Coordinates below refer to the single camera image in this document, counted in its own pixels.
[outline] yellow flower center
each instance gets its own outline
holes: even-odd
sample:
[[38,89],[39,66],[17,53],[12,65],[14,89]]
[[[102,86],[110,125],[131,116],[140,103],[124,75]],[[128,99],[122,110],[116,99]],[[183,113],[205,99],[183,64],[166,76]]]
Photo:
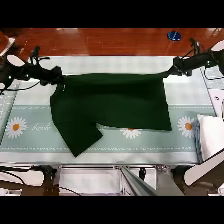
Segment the yellow flower center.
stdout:
[[185,128],[186,128],[187,130],[192,130],[192,124],[191,124],[191,123],[186,123],[186,124],[185,124]]
[[14,131],[17,131],[19,128],[20,128],[20,125],[19,125],[19,124],[14,124],[14,125],[12,126],[12,129],[13,129]]

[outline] garment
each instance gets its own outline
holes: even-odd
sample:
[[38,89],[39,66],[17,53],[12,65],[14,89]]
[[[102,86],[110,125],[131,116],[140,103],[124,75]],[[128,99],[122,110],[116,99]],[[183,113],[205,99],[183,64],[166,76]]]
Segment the garment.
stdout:
[[102,137],[96,124],[171,130],[163,78],[158,74],[91,73],[64,77],[51,96],[52,120],[74,156]]

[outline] green shirt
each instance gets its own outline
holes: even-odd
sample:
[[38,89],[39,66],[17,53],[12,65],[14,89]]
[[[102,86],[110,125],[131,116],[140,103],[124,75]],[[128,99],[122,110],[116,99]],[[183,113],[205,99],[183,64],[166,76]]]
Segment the green shirt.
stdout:
[[92,73],[64,77],[51,96],[52,119],[74,156],[102,137],[96,124],[171,130],[163,78],[168,74]]

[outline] blue round object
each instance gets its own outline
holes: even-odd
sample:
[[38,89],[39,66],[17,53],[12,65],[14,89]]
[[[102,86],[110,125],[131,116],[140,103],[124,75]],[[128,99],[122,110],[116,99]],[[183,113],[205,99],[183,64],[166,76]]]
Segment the blue round object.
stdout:
[[172,41],[179,41],[182,38],[182,35],[179,32],[172,31],[167,34],[167,37]]

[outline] table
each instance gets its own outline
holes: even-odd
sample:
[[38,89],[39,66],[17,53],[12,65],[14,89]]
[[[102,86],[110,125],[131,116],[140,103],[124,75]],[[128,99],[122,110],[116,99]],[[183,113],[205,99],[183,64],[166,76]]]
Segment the table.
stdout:
[[[54,56],[41,61],[44,68],[60,66],[65,75],[84,73],[162,72],[172,65],[173,57],[151,56]],[[36,81],[21,82],[20,88]],[[200,69],[191,77],[169,76],[164,79],[169,105],[171,132],[139,130],[130,139],[117,128],[99,124],[103,138],[75,158],[51,120],[49,97],[55,86],[36,86],[19,91],[15,97],[8,125],[26,122],[17,138],[3,134],[0,162],[62,164],[196,164],[198,163],[191,124],[197,114],[215,115]],[[178,130],[182,124],[183,131]]]

